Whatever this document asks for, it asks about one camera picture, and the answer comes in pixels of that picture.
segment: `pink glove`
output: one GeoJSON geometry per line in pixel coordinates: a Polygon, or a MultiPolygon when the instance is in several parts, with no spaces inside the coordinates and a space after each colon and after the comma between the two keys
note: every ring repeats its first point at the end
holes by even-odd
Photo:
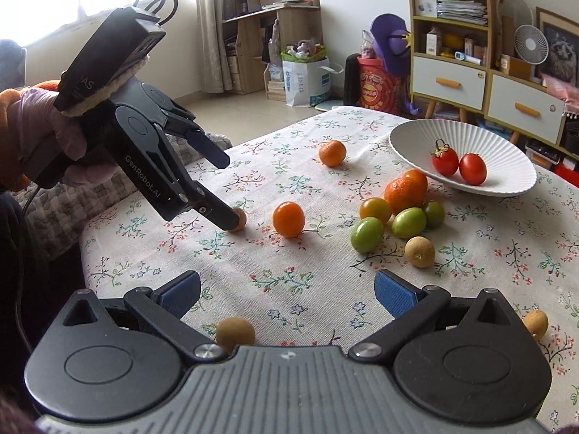
{"type": "MultiPolygon", "coordinates": [[[[52,133],[60,148],[70,159],[78,160],[86,154],[86,139],[78,121],[62,115],[53,105],[56,91],[31,88],[24,91],[20,101],[8,108],[8,124],[14,138],[18,159],[26,158],[52,133]]],[[[62,182],[68,186],[99,184],[111,178],[117,165],[110,163],[80,166],[66,170],[62,182]]]]}

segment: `shopping bag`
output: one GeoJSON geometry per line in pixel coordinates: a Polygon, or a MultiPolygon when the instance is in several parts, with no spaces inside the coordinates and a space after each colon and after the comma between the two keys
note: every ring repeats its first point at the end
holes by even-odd
{"type": "Polygon", "coordinates": [[[330,73],[343,71],[330,68],[326,58],[319,62],[297,63],[284,60],[284,79],[286,82],[286,104],[292,107],[317,106],[329,98],[332,88],[330,73]]]}

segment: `drawer handle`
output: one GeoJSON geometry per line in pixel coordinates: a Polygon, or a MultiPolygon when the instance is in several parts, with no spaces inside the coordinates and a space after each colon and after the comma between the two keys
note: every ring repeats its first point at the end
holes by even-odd
{"type": "Polygon", "coordinates": [[[436,77],[435,81],[442,86],[446,86],[448,88],[459,89],[460,83],[458,81],[447,80],[446,78],[438,78],[436,77]]]}
{"type": "Polygon", "coordinates": [[[515,103],[515,109],[522,112],[523,114],[530,115],[531,117],[541,117],[541,113],[539,111],[536,111],[535,109],[532,109],[529,106],[525,106],[521,103],[515,103]]]}

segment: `gray curtain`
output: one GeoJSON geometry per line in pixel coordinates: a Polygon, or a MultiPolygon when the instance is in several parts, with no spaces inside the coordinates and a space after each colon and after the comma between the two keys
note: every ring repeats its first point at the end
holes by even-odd
{"type": "Polygon", "coordinates": [[[224,0],[197,0],[197,3],[203,41],[203,91],[229,91],[233,84],[223,40],[224,0]]]}

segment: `tablecloth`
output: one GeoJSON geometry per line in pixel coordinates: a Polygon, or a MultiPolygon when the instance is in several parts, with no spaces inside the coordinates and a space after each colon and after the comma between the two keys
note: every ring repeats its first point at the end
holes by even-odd
{"type": "Polygon", "coordinates": [[[166,223],[135,193],[86,226],[87,286],[99,297],[121,297],[194,269],[202,296],[183,320],[200,332],[212,336],[220,320],[240,316],[254,324],[260,344],[344,350],[392,320],[373,294],[379,269],[462,297],[499,288],[519,315],[541,309],[549,316],[539,346],[553,383],[539,420],[549,430],[578,421],[579,190],[541,168],[536,186],[520,197],[483,197],[430,181],[428,198],[447,211],[440,229],[424,233],[435,244],[435,266],[411,266],[404,242],[388,235],[376,251],[360,255],[349,240],[360,201],[381,196],[408,168],[388,143],[402,122],[344,107],[228,150],[225,170],[206,160],[191,163],[193,178],[247,212],[245,230],[217,230],[194,211],[166,223]],[[328,140],[348,150],[335,169],[317,156],[328,140]],[[307,230],[295,240],[271,226],[271,213],[284,201],[305,211],[307,230]]]}

